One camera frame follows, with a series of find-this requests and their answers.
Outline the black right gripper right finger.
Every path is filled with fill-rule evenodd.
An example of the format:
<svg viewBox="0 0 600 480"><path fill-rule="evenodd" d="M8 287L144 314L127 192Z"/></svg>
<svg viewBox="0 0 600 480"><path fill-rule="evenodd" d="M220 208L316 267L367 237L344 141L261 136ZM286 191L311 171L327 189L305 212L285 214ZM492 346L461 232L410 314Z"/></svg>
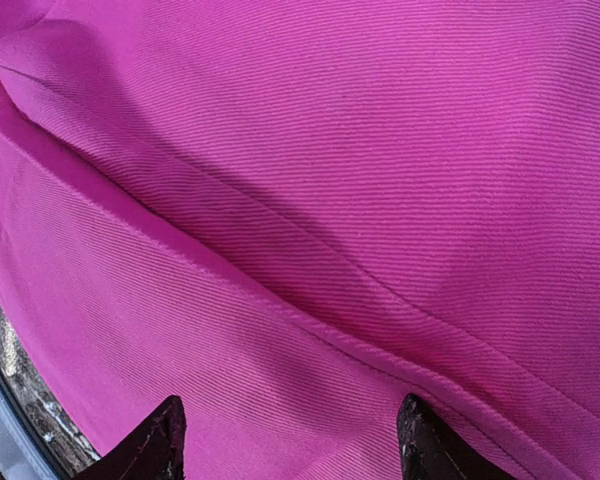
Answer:
<svg viewBox="0 0 600 480"><path fill-rule="evenodd" d="M480 455L415 394L408 394L397 416L404 480L513 479Z"/></svg>

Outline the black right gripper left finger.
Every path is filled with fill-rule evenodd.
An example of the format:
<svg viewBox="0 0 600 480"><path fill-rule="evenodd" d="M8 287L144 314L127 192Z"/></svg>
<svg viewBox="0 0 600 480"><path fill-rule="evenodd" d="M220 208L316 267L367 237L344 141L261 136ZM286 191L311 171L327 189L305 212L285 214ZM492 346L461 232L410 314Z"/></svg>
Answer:
<svg viewBox="0 0 600 480"><path fill-rule="evenodd" d="M75 480L183 480L186 418L179 396L167 397L115 448Z"/></svg>

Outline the pink trousers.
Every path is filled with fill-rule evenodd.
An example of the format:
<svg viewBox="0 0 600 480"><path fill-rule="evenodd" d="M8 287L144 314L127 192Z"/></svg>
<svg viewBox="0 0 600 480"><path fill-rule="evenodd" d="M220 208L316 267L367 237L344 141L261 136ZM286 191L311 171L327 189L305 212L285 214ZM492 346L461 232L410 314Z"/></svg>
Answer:
<svg viewBox="0 0 600 480"><path fill-rule="evenodd" d="M600 479L600 1L0 1L0 304L191 479L396 479L408 394Z"/></svg>

